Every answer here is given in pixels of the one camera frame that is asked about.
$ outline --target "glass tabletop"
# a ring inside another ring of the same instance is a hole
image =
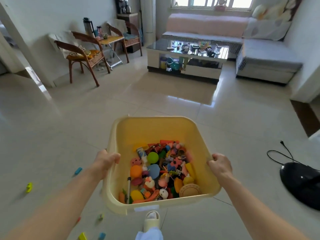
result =
[[[228,58],[228,52],[229,52],[228,46],[218,46],[216,44],[210,44],[212,51],[216,53],[214,54],[213,52],[207,52],[206,50],[193,48],[192,45],[195,46],[199,44],[192,43],[192,42],[178,41],[178,40],[160,39],[154,42],[153,44],[149,45],[147,49],[172,52],[172,53],[182,54],[182,55],[194,55],[194,56],[198,56],[199,59],[201,59],[201,57],[223,59],[223,60],[226,60]],[[182,49],[185,46],[189,47],[188,51],[185,51]]]

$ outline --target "foot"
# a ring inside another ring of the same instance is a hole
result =
[[[152,227],[157,227],[160,229],[160,215],[155,210],[152,210],[146,214],[146,218],[144,219],[143,232],[147,232]]]

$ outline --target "green ball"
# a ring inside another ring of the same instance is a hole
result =
[[[159,155],[155,152],[150,152],[147,160],[150,164],[156,163],[159,160]]]

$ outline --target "hand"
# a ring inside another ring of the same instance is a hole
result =
[[[104,179],[112,164],[120,162],[120,157],[119,153],[108,153],[106,150],[99,151],[93,162],[93,167],[102,173],[102,179]]]
[[[213,160],[207,161],[207,164],[222,186],[225,176],[232,176],[231,162],[225,155],[220,153],[212,154],[212,158]]]

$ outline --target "yellow plastic basket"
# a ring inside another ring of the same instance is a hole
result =
[[[200,187],[202,195],[138,204],[119,202],[119,193],[122,189],[127,190],[128,188],[130,160],[133,157],[138,157],[137,153],[133,151],[134,145],[157,143],[160,140],[178,140],[185,144],[186,149],[193,155],[192,164],[196,174],[196,184]],[[110,153],[121,154],[120,163],[114,164],[110,168],[102,186],[103,199],[107,207],[115,213],[127,214],[128,211],[134,211],[136,208],[154,205],[168,207],[194,203],[205,197],[213,197],[221,189],[217,178],[206,164],[206,161],[211,159],[211,155],[197,125],[186,117],[127,116],[119,118],[112,125],[107,150]]]

